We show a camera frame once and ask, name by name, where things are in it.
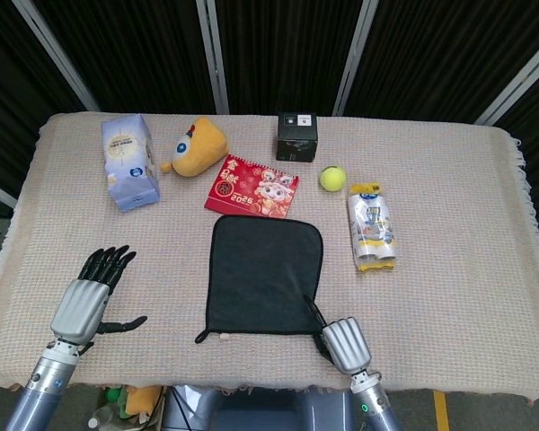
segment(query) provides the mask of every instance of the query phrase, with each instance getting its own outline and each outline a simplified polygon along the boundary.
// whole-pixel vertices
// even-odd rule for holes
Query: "red calendar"
[[[299,178],[229,154],[205,208],[222,214],[286,218]]]

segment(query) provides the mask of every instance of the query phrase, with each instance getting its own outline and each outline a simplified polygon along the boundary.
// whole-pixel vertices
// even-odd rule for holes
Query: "white label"
[[[297,125],[298,126],[311,126],[312,125],[312,116],[311,115],[298,115],[297,116]]]

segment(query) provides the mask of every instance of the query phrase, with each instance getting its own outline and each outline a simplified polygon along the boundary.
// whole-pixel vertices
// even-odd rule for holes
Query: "stuffed toy eye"
[[[181,159],[184,155],[188,153],[189,150],[190,150],[190,137],[185,135],[182,139],[180,139],[175,149],[173,150],[173,158]]]

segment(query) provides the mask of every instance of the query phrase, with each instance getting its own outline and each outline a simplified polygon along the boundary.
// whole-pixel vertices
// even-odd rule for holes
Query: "beige tablecloth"
[[[99,247],[138,252],[107,321],[147,314],[140,329],[95,338],[75,383],[195,383],[344,388],[307,336],[216,334],[200,344],[208,254],[219,214],[203,208],[220,163],[196,178],[160,177],[161,202],[121,214],[106,190],[100,122],[58,115],[41,138],[0,254],[0,385],[24,384],[52,339],[69,281]],[[145,115],[158,162],[193,116]],[[289,218],[323,235],[316,302],[361,323],[388,389],[509,392],[539,397],[539,234],[516,141],[497,128],[319,118],[313,163],[275,161],[277,119],[218,116],[231,152],[300,176]],[[394,272],[360,275],[345,194],[320,189],[337,164],[381,181],[393,215]]]

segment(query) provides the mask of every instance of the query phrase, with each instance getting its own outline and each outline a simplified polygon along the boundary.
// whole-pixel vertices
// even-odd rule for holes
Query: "milk carton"
[[[102,122],[108,191],[128,211],[160,199],[152,137],[140,114]]]

